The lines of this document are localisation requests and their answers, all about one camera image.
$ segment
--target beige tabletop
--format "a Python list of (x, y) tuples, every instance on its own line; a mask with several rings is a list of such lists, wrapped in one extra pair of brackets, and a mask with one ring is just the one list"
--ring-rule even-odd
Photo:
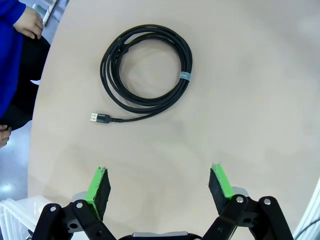
[[(203, 235), (218, 216), (209, 169), (221, 163), (231, 184), (253, 199), (277, 198), (294, 230), (320, 170), (319, 52), (301, 23), (307, 10), (256, 2), (70, 1), (37, 96), (29, 196), (66, 205), (88, 189), (98, 166), (106, 166), (111, 194), (104, 223), (117, 238)], [(191, 83), (160, 115), (91, 122), (91, 113), (135, 117), (109, 98), (99, 67), (111, 42), (142, 24), (166, 26), (188, 42)], [(151, 98), (177, 83), (180, 65), (169, 46), (144, 41), (120, 69), (133, 93)], [(236, 235), (250, 239), (241, 230)]]

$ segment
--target hand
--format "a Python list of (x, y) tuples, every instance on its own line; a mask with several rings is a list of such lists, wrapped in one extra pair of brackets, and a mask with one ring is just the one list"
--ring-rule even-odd
[(32, 8), (26, 6), (21, 17), (13, 24), (15, 30), (19, 33), (35, 39), (41, 38), (42, 30), (44, 29), (43, 21), (39, 13)]
[(7, 129), (7, 125), (0, 125), (0, 148), (4, 147), (7, 145), (9, 141), (9, 137), (11, 135), (12, 129), (11, 127)]

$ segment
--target cable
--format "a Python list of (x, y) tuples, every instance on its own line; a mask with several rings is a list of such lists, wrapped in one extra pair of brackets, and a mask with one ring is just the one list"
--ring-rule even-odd
[(320, 222), (320, 218), (317, 220), (312, 221), (308, 226), (306, 226), (304, 229), (302, 229), (298, 235), (296, 236), (295, 240), (298, 240), (298, 238), (301, 236), (301, 234), (303, 234), (308, 228), (310, 228), (312, 225), (316, 224)]
[[(141, 33), (145, 34), (134, 38), (129, 43), (125, 43), (133, 35)], [(112, 118), (105, 114), (93, 113), (91, 115), (91, 121), (99, 123), (124, 123), (147, 119), (171, 107), (187, 89), (189, 80), (180, 77), (177, 85), (168, 93), (157, 98), (143, 98), (131, 93), (123, 85), (119, 73), (121, 60), (130, 47), (144, 40), (158, 40), (170, 45), (180, 58), (181, 72), (191, 73), (193, 64), (191, 50), (187, 42), (176, 32), (167, 27), (153, 24), (133, 27), (118, 36), (105, 52), (100, 65), (100, 77), (106, 92), (116, 104), (126, 111), (143, 116), (122, 119)], [(143, 107), (130, 107), (120, 102), (111, 92), (109, 84), (122, 98)]]

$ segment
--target person's leg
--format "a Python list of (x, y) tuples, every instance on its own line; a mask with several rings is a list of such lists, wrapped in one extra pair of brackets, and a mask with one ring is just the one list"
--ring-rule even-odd
[(39, 86), (30, 80), (40, 80), (49, 49), (50, 44), (43, 37), (23, 38), (17, 90), (0, 124), (15, 130), (32, 120)]

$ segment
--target floor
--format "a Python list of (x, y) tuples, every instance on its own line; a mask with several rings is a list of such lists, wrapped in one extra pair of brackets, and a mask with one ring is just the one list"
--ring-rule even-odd
[[(47, 9), (50, 0), (20, 0), (27, 6), (39, 4)], [(60, 19), (69, 0), (58, 0), (54, 12), (43, 30), (42, 36), (52, 43)], [(28, 196), (28, 159), (32, 121), (12, 132), (7, 146), (0, 149), (0, 201), (11, 198), (20, 200)]]

